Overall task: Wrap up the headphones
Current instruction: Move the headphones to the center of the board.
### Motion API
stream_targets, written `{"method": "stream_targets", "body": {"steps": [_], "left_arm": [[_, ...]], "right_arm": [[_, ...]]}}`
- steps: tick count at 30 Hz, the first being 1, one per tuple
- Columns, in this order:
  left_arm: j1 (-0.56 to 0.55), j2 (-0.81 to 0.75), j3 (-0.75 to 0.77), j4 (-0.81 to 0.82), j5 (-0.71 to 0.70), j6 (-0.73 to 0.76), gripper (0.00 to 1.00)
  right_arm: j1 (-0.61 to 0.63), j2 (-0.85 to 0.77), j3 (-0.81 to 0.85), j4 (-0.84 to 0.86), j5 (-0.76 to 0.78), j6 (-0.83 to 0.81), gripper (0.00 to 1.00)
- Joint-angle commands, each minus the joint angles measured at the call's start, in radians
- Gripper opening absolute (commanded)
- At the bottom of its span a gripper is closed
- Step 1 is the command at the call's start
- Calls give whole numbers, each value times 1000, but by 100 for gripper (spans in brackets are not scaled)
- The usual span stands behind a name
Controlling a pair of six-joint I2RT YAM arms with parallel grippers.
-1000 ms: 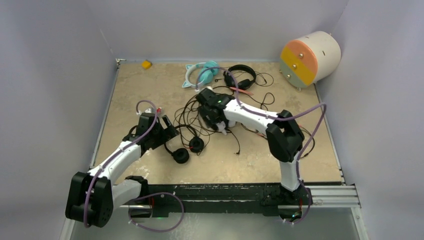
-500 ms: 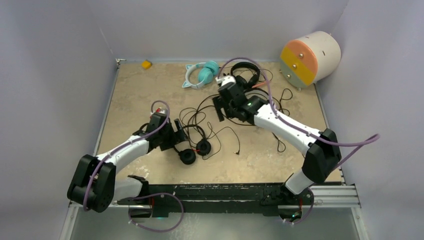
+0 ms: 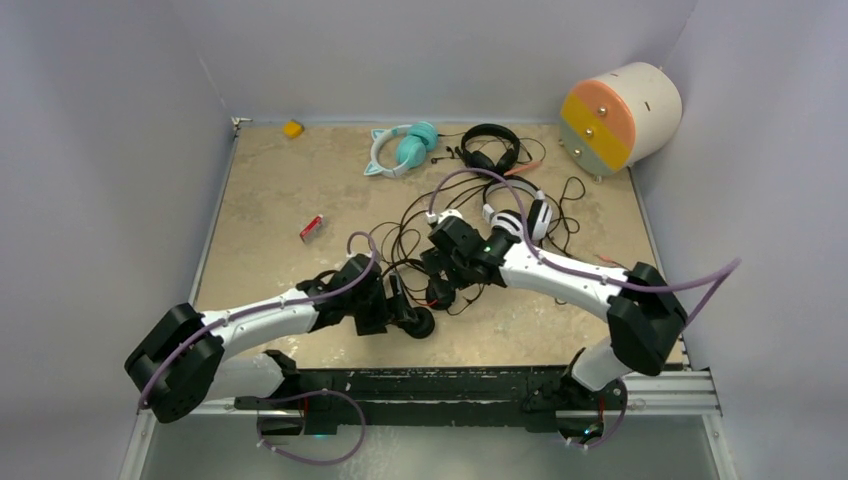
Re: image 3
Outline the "black headphones with cable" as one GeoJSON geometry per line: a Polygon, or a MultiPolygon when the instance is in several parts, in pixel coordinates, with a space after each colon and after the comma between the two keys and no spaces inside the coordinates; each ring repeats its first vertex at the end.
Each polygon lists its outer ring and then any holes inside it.
{"type": "Polygon", "coordinates": [[[425,275],[428,283],[420,255],[413,255],[416,247],[422,242],[423,234],[410,224],[416,217],[426,213],[424,209],[414,211],[413,208],[431,196],[430,192],[420,195],[406,207],[398,221],[388,221],[386,224],[390,229],[379,245],[382,262],[386,264],[382,274],[388,277],[390,273],[397,273],[405,290],[408,320],[405,327],[400,329],[416,339],[423,339],[433,333],[435,312],[443,312],[451,317],[458,316],[473,305],[485,290],[484,285],[478,285],[476,294],[471,297],[462,294],[470,286],[462,290],[428,292],[427,285],[415,289],[409,287],[403,279],[404,271],[410,270],[425,275]]]}

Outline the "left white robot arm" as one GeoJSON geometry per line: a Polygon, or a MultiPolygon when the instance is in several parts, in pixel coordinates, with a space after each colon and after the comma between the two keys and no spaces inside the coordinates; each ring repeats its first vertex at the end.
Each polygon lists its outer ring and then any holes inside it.
{"type": "Polygon", "coordinates": [[[224,364],[242,352],[346,317],[359,336],[383,333],[408,305],[396,275],[383,274],[374,258],[357,254],[331,275],[252,304],[208,311],[175,305],[130,353],[124,370],[140,392],[139,408],[171,423],[199,406],[224,364]]]}

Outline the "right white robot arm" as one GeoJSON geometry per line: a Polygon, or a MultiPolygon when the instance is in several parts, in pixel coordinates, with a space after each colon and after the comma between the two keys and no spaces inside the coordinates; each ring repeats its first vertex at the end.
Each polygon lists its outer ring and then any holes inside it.
{"type": "Polygon", "coordinates": [[[687,314],[651,265],[601,267],[541,252],[501,227],[483,237],[455,210],[430,213],[431,255],[459,288],[497,285],[547,295],[603,320],[608,334],[576,354],[561,381],[564,399],[584,407],[614,380],[657,376],[687,314]]]}

